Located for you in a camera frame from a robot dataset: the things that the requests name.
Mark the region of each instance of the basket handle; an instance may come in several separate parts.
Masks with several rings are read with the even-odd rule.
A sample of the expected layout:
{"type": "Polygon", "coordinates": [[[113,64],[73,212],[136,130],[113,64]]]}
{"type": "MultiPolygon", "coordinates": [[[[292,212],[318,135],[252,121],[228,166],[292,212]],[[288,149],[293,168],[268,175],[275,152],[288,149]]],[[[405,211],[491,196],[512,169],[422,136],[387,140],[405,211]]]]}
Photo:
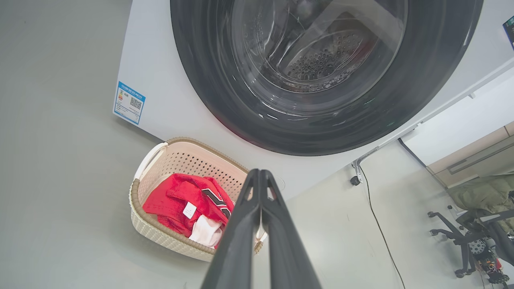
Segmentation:
{"type": "Polygon", "coordinates": [[[143,174],[143,171],[146,169],[146,167],[148,166],[150,161],[155,157],[155,155],[157,155],[162,150],[162,148],[167,147],[167,146],[168,146],[167,142],[162,142],[162,143],[154,146],[154,148],[148,152],[146,157],[144,157],[143,161],[137,168],[136,174],[134,175],[134,179],[141,180],[141,175],[143,174]]]}

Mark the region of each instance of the qr code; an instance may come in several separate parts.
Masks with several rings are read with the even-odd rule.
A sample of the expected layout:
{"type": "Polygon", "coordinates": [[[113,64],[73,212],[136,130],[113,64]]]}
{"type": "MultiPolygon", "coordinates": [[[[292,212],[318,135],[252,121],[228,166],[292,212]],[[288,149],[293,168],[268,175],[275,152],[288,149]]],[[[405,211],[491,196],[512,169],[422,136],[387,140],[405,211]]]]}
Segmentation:
{"type": "Polygon", "coordinates": [[[132,105],[133,107],[137,108],[137,109],[141,109],[141,102],[139,102],[137,99],[131,97],[130,99],[130,105],[132,105]]]}

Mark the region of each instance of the wires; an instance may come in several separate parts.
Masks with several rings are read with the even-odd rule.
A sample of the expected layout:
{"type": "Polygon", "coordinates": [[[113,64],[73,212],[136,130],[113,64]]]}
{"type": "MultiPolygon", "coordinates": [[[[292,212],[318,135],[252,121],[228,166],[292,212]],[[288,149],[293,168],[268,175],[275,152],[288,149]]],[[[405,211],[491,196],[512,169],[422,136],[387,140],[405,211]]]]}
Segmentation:
{"type": "Polygon", "coordinates": [[[389,245],[387,244],[386,237],[384,236],[384,233],[382,232],[382,228],[380,227],[380,224],[378,223],[377,216],[375,215],[375,212],[373,211],[373,206],[371,205],[370,184],[368,183],[368,178],[366,177],[366,174],[364,173],[364,170],[362,169],[362,167],[360,168],[360,170],[362,171],[362,175],[364,176],[364,179],[366,180],[366,186],[368,188],[368,200],[370,202],[371,213],[373,214],[373,217],[375,218],[375,221],[377,222],[378,229],[380,230],[380,234],[382,234],[382,238],[384,239],[385,247],[387,248],[387,252],[389,253],[389,257],[391,258],[391,261],[393,261],[394,268],[396,269],[398,276],[400,276],[401,285],[403,285],[403,289],[406,289],[405,283],[403,282],[403,278],[401,277],[400,271],[398,270],[398,267],[396,266],[396,263],[394,262],[393,255],[391,254],[391,250],[389,250],[389,245]]]}
{"type": "Polygon", "coordinates": [[[482,281],[482,287],[485,289],[484,276],[482,276],[482,266],[477,266],[477,265],[478,264],[475,264],[475,269],[480,274],[480,280],[482,281]]]}

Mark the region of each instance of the washing machine door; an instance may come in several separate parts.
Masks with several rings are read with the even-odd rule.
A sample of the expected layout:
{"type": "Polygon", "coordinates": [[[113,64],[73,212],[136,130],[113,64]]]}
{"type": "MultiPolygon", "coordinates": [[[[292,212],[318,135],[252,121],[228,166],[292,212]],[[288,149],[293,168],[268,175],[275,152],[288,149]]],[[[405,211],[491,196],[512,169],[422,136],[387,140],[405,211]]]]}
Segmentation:
{"type": "Polygon", "coordinates": [[[172,0],[184,69],[235,134],[302,156],[398,128],[458,65],[481,0],[172,0]]]}

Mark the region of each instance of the plastic laundry basket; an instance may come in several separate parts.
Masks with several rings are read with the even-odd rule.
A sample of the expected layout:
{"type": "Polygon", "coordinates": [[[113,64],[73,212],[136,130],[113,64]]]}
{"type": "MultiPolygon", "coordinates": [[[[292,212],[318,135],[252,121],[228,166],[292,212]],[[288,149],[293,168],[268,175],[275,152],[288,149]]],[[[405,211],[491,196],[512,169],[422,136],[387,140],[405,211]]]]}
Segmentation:
{"type": "MultiPolygon", "coordinates": [[[[156,145],[139,165],[130,189],[131,218],[134,228],[143,236],[180,254],[204,261],[211,261],[215,249],[189,240],[147,214],[142,205],[150,193],[171,174],[182,173],[209,176],[235,202],[239,196],[248,170],[226,155],[207,145],[189,138],[174,138],[156,145]]],[[[262,247],[255,241],[254,252],[262,247]]]]}

